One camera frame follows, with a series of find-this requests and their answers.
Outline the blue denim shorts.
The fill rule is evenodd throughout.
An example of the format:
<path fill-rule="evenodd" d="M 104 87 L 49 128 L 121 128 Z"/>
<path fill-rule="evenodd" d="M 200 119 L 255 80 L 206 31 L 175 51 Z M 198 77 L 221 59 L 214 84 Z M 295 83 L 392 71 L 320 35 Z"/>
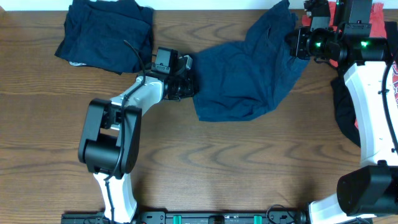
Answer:
<path fill-rule="evenodd" d="M 288 0 L 275 4 L 244 40 L 192 55 L 200 121 L 250 121 L 275 110 L 290 93 L 309 61 L 291 56 L 285 42 L 297 21 L 289 6 Z"/>

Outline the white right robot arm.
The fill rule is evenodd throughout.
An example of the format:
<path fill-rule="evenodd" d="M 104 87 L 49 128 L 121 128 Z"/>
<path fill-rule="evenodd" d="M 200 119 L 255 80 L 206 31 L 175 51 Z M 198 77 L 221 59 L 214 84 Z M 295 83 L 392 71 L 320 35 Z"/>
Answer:
<path fill-rule="evenodd" d="M 397 214 L 397 105 L 385 38 L 301 27 L 287 34 L 292 56 L 338 62 L 353 101 L 361 141 L 360 169 L 340 177 L 336 193 L 308 204 L 307 223 L 354 223 Z"/>

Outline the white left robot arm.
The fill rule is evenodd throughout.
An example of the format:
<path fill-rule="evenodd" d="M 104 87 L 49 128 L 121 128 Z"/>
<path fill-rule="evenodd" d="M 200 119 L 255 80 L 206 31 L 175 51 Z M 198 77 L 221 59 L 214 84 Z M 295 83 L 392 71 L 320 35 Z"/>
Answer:
<path fill-rule="evenodd" d="M 161 101 L 190 98 L 196 90 L 191 74 L 149 72 L 138 75 L 120 95 L 90 102 L 78 159 L 99 184 L 107 223 L 131 223 L 136 213 L 131 172 L 139 153 L 142 117 Z"/>

